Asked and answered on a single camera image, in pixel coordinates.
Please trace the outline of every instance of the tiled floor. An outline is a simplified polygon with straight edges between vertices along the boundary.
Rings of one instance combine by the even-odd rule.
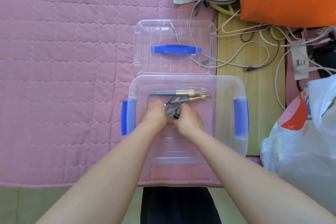
[[[68,188],[24,189],[0,187],[0,224],[33,224]],[[222,224],[246,224],[222,188],[209,188]],[[137,188],[122,224],[139,224],[142,188]]]

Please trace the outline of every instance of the forearm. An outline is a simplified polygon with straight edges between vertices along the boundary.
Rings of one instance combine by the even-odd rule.
[[[140,123],[90,169],[38,223],[121,223],[160,128]]]
[[[307,195],[206,132],[193,130],[188,138],[249,224],[336,223],[331,213]]]

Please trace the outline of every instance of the hand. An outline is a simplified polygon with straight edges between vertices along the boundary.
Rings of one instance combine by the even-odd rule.
[[[167,111],[161,100],[147,105],[147,109],[141,118],[141,123],[157,126],[160,130],[167,124]]]
[[[172,123],[183,136],[188,137],[188,133],[196,129],[204,130],[203,120],[196,110],[190,108],[186,103],[183,103],[178,113],[179,111],[181,111],[180,118],[176,120],[171,117],[169,122]]]

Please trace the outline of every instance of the clear plastic container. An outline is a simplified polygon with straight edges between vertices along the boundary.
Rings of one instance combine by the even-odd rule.
[[[166,44],[200,47],[203,54],[151,52],[151,47]],[[142,74],[214,75],[216,58],[216,26],[210,21],[143,20],[135,28],[133,64],[136,76]]]
[[[150,96],[153,90],[206,89],[210,97],[190,102],[204,121],[204,130],[245,156],[248,145],[248,107],[241,80],[225,75],[141,75],[130,85],[128,103],[123,103],[122,127],[130,134],[140,123],[147,104],[166,96]],[[204,163],[200,152],[167,124],[154,141],[147,164]]]

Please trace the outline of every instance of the wooden board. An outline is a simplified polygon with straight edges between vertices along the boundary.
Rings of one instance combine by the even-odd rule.
[[[220,13],[218,18],[218,24],[221,25],[228,19],[228,16]],[[237,30],[241,28],[250,27],[255,25],[254,23],[241,21],[239,18],[233,18],[226,27],[226,31]],[[268,41],[275,43],[272,39],[269,31],[264,31],[263,35]],[[243,36],[244,39],[248,39],[250,35],[246,34]],[[253,41],[259,41],[260,36],[256,33],[252,39]],[[222,61],[229,60],[236,51],[241,47],[243,43],[241,42],[239,35],[231,37],[218,38],[218,50],[217,59]],[[277,50],[277,47],[273,47],[265,44],[270,52],[271,60]],[[258,69],[255,71],[244,72],[242,68],[225,65],[217,69],[217,75],[234,75],[240,78],[244,85],[246,91],[246,97],[249,104],[249,115],[250,115],[250,133],[249,133],[249,146],[248,155],[260,155],[260,144],[267,138],[271,132],[271,129],[280,117],[283,110],[277,102],[275,97],[275,70],[279,63],[280,58],[284,54],[284,48],[280,48],[279,54],[276,59],[271,63],[271,65]],[[267,54],[264,48],[259,44],[248,44],[246,45],[240,53],[231,61],[231,63],[246,66],[256,66],[262,64],[266,59]],[[280,101],[284,105],[285,101],[285,66],[284,61],[279,68],[278,73],[278,94]],[[216,98],[223,98],[223,92],[218,92]],[[225,107],[220,105],[218,101],[217,110],[225,111]],[[222,130],[225,120],[222,118],[216,118],[216,135],[225,136],[225,131]]]

